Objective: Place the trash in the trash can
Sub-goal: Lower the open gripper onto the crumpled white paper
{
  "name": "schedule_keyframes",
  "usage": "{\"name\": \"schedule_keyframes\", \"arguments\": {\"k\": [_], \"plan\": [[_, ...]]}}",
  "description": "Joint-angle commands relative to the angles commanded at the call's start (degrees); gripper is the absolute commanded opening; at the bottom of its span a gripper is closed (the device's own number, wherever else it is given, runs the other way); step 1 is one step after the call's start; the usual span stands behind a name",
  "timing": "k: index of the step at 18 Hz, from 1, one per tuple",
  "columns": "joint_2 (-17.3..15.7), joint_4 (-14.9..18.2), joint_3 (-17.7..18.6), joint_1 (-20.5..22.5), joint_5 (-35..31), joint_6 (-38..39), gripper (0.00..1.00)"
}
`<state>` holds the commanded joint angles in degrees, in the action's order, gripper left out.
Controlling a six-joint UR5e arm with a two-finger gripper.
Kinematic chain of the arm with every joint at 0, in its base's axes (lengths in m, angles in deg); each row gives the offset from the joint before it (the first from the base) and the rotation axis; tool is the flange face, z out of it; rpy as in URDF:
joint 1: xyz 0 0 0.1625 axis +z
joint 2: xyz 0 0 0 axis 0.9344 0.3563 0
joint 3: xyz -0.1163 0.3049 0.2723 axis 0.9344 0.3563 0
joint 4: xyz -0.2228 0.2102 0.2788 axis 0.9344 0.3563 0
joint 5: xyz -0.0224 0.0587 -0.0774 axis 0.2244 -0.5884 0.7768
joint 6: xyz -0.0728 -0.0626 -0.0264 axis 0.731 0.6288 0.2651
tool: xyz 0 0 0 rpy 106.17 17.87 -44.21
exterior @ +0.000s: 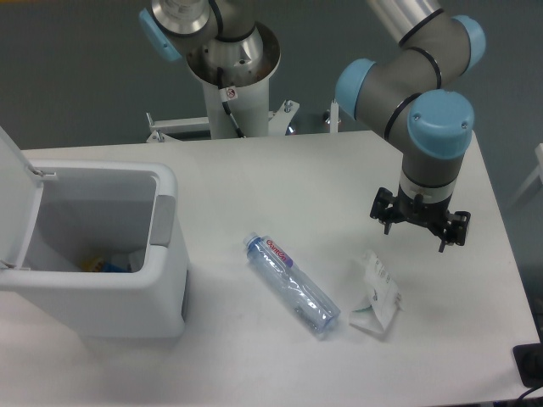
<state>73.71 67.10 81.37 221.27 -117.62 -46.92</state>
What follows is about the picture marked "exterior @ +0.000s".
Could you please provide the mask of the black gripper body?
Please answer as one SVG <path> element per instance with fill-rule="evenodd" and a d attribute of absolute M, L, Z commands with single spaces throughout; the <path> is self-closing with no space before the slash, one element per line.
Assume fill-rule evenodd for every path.
<path fill-rule="evenodd" d="M 431 232 L 442 232 L 447 226 L 450 201 L 451 196 L 438 203 L 425 203 L 422 198 L 411 199 L 399 189 L 392 206 L 391 222 L 407 222 Z"/>

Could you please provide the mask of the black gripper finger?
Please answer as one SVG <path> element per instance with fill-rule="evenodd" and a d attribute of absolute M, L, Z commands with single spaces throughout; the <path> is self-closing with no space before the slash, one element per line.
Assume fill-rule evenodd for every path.
<path fill-rule="evenodd" d="M 378 220 L 383 225 L 385 235 L 389 234 L 391 226 L 397 218 L 395 203 L 396 197 L 390 190 L 385 187 L 378 189 L 372 204 L 370 217 Z"/>
<path fill-rule="evenodd" d="M 457 211 L 447 215 L 444 226 L 439 229 L 440 253 L 444 252 L 446 246 L 465 245 L 470 220 L 471 213 L 467 211 Z"/>

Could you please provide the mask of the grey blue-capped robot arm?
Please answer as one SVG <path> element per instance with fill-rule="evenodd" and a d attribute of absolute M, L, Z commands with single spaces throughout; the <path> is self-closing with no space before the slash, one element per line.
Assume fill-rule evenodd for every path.
<path fill-rule="evenodd" d="M 370 215 L 385 228 L 407 222 L 442 246 L 466 241 L 470 214 L 450 212 L 472 140 L 474 111 L 449 82 L 484 55 L 481 26 L 449 16 L 436 1 L 373 1 L 373 12 L 400 47 L 387 64 L 358 59 L 339 76 L 334 99 L 402 155 L 396 192 L 380 188 Z M 270 134 L 268 81 L 280 61 L 275 35 L 252 1 L 153 1 L 138 16 L 156 52 L 186 59 L 204 88 L 214 138 Z"/>

